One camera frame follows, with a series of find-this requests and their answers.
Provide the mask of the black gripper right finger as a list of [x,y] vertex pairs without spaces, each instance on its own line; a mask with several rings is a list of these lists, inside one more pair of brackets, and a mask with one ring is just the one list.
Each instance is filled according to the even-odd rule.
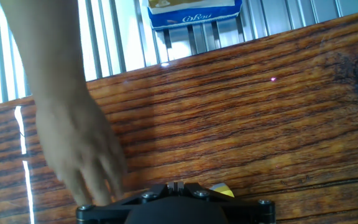
[[271,200],[244,202],[234,197],[225,183],[204,188],[198,183],[176,183],[176,195],[195,205],[196,217],[224,218],[226,223],[275,223],[275,204]]

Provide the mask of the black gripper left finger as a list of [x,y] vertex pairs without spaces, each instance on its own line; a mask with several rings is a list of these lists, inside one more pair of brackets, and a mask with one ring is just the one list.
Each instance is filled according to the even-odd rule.
[[106,206],[82,205],[76,209],[77,224],[124,223],[131,212],[141,205],[172,196],[176,183],[153,185],[145,192],[111,203]]

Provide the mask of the bare human hand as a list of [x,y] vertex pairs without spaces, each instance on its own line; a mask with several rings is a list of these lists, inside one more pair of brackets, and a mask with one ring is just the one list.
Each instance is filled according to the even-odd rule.
[[124,153],[86,90],[36,94],[37,132],[45,160],[78,205],[122,198]]

